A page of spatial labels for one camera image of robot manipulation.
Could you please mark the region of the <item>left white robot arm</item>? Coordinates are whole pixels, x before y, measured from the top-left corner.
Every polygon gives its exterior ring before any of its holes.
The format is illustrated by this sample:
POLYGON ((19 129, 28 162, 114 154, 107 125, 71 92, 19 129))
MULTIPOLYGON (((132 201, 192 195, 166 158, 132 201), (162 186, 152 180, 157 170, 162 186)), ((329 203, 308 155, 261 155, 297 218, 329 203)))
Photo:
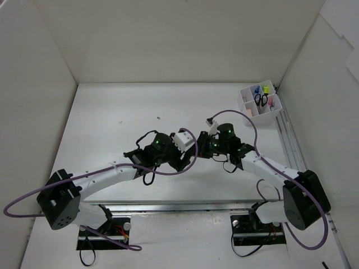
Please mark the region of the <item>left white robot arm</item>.
POLYGON ((124 161, 113 161, 83 175, 64 169, 54 172, 38 194, 37 203, 53 230, 76 224, 106 235, 112 229, 111 213, 102 205, 90 205, 84 200, 117 183, 156 175, 162 164, 170 165, 176 175, 183 173, 190 163, 184 156, 188 147, 198 153, 195 138, 186 129, 171 135, 157 133, 151 144, 125 153, 124 161))

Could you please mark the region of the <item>red pen with clear cap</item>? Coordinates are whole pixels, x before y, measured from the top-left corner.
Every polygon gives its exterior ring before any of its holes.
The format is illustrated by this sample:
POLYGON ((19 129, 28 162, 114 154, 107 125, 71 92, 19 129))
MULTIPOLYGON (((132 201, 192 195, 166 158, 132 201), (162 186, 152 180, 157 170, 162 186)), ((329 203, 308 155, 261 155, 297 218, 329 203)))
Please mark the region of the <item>red pen with clear cap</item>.
POLYGON ((268 106, 269 106, 270 110, 273 110, 273 109, 274 109, 274 96, 271 96, 271 97, 269 98, 268 106))

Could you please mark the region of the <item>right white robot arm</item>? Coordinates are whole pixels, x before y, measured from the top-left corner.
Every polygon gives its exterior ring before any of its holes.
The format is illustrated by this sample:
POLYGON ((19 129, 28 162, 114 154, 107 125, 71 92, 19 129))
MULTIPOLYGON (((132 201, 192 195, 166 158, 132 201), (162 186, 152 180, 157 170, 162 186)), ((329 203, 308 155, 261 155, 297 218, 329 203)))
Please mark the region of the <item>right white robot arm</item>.
POLYGON ((255 231, 263 230, 271 222, 288 222, 298 230, 305 230, 327 214, 331 204, 318 176, 311 170, 300 172, 273 160, 258 156, 253 146, 236 137, 233 124, 218 124, 208 120, 208 131, 198 137, 199 157, 209 159, 224 155, 234 170, 256 175, 275 187, 282 196, 276 202, 253 205, 248 224, 255 231))

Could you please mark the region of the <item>black handled scissors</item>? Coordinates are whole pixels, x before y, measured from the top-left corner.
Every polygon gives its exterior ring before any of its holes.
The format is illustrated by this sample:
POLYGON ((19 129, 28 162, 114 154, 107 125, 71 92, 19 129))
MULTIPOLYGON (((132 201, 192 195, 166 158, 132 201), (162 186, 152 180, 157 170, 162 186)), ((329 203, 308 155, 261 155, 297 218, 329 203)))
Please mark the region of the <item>black handled scissors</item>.
POLYGON ((264 94, 257 94, 254 97, 254 101, 257 106, 264 107, 268 103, 268 96, 265 96, 264 94))

